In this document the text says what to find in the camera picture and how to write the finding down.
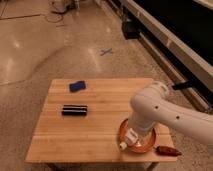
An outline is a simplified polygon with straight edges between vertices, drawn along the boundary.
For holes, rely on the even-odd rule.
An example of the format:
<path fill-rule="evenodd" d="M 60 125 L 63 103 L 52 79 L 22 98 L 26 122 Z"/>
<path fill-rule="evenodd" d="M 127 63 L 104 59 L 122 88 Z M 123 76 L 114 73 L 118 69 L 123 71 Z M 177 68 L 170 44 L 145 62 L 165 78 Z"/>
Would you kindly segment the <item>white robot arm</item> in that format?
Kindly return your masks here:
<path fill-rule="evenodd" d="M 171 103 L 168 95 L 168 87 L 159 81 L 137 91 L 130 100 L 129 126 L 138 134 L 147 134 L 161 123 L 213 147 L 213 115 Z"/>

